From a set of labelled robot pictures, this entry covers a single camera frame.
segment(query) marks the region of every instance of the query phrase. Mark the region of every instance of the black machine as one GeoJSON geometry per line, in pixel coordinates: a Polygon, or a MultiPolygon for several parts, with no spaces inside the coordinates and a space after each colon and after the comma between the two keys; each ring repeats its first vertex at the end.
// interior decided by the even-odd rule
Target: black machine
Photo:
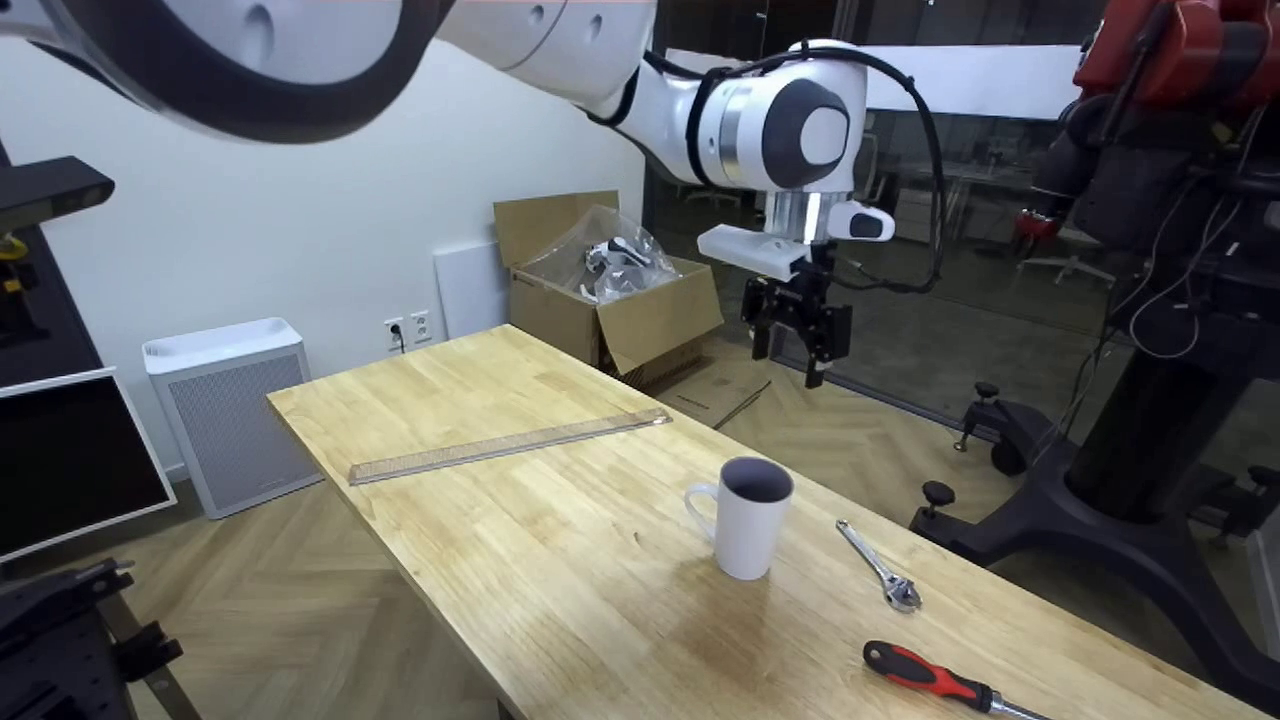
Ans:
{"type": "Polygon", "coordinates": [[[995,441],[995,468],[1025,484],[981,523],[944,517],[953,493],[927,484],[912,528],[976,565],[1020,548],[1104,565],[1167,612],[1213,686],[1280,711],[1280,660],[1249,641],[1187,533],[1199,508],[1249,533],[1280,501],[1266,468],[1257,490],[1199,468],[1249,385],[1280,382],[1280,9],[1117,0],[1077,86],[1025,237],[1071,213],[1127,258],[1104,326],[1137,357],[1078,447],[981,385],[962,441],[995,441]]]}

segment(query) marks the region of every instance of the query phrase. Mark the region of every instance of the wooden table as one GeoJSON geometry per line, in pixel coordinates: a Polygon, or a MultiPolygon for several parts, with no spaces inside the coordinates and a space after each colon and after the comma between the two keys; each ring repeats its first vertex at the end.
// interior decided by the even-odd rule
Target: wooden table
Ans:
{"type": "Polygon", "coordinates": [[[747,447],[680,414],[346,484],[368,460],[661,408],[515,330],[313,382],[270,404],[515,718],[968,718],[872,675],[863,641],[908,646],[1046,718],[1250,718],[803,478],[772,575],[721,575],[684,490],[747,447]],[[916,618],[881,601],[831,528],[838,517],[916,581],[916,618]]]}

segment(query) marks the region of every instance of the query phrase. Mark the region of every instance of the mug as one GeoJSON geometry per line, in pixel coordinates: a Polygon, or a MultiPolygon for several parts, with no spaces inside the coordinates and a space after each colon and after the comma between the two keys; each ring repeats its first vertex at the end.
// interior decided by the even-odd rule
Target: mug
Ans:
{"type": "Polygon", "coordinates": [[[684,508],[707,528],[717,565],[731,581],[760,581],[769,572],[788,506],[790,478],[760,456],[734,456],[721,468],[721,484],[691,484],[684,493],[684,508]]]}

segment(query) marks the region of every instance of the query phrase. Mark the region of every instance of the white wall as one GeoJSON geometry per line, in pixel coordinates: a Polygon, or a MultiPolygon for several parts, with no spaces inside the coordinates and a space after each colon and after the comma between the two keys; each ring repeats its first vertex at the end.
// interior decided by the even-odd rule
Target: white wall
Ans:
{"type": "Polygon", "coordinates": [[[16,163],[78,157],[116,179],[103,209],[45,231],[158,463],[178,456],[142,339],[282,315],[316,378],[368,364],[382,315],[436,310],[432,246],[492,237],[492,199],[620,189],[638,213],[644,189],[631,145],[449,43],[365,133],[267,149],[140,113],[7,40],[0,140],[16,163]]]}

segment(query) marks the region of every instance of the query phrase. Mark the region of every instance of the black stand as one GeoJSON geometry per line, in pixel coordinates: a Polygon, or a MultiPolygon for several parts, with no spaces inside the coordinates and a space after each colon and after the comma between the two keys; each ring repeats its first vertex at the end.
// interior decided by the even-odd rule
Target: black stand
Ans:
{"type": "Polygon", "coordinates": [[[924,508],[912,528],[976,565],[1020,548],[1104,565],[1167,612],[1213,686],[1280,711],[1280,666],[1249,641],[1187,533],[1215,481],[1196,456],[1243,390],[1249,378],[1137,357],[1082,447],[1039,414],[988,395],[968,419],[1027,460],[1025,490],[981,523],[924,508]]]}

